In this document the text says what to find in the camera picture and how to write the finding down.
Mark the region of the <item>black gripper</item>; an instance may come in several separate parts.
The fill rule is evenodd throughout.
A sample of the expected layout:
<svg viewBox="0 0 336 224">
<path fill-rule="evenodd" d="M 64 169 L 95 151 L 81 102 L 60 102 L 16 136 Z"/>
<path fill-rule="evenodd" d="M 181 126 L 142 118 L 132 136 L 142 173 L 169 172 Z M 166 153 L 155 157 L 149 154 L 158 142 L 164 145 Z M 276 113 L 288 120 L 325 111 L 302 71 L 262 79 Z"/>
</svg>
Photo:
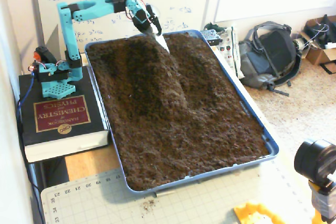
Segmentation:
<svg viewBox="0 0 336 224">
<path fill-rule="evenodd" d="M 152 6 L 147 4 L 146 9 L 138 10 L 132 17 L 134 26 L 142 33 L 155 39 L 167 52 L 170 52 L 162 35 L 162 28 L 158 17 L 153 12 Z"/>
</svg>

